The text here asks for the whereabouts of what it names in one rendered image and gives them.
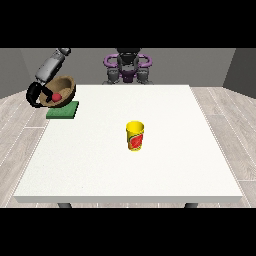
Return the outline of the green square pad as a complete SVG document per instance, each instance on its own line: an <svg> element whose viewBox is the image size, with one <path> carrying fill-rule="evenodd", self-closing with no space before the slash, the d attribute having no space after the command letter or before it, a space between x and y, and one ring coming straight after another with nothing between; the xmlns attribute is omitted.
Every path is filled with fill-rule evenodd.
<svg viewBox="0 0 256 256"><path fill-rule="evenodd" d="M71 101L68 105L61 108L50 108L46 114L47 119L73 119L75 117L78 101Z"/></svg>

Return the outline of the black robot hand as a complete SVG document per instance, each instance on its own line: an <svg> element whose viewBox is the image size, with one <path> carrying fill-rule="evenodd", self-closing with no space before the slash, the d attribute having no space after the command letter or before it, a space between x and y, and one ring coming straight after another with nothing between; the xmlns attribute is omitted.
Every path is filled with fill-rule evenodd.
<svg viewBox="0 0 256 256"><path fill-rule="evenodd" d="M46 102L50 102L52 100L53 92L50 89L48 89L45 85L41 85L39 82L33 82L28 87L26 92L26 100L32 107L42 107L41 103L37 103L37 99L41 92L43 92L47 96Z"/></svg>

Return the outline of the yellow cup with melon print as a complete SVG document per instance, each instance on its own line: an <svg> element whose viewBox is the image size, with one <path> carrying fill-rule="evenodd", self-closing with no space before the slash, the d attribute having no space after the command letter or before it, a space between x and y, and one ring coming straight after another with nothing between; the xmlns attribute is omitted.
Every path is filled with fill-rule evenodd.
<svg viewBox="0 0 256 256"><path fill-rule="evenodd" d="M130 121L126 125L128 149L138 151L142 147L144 124L140 121Z"/></svg>

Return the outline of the brown wooden bowl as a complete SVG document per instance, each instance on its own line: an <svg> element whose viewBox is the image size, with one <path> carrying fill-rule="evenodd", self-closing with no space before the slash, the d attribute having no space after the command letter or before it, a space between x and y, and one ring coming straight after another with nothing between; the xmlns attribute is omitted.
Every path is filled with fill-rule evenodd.
<svg viewBox="0 0 256 256"><path fill-rule="evenodd" d="M41 92L40 103L48 108L61 108L69 104L75 96L76 83L71 76L58 76L46 84L53 93L59 93L62 99L58 102L46 102L47 96Z"/></svg>

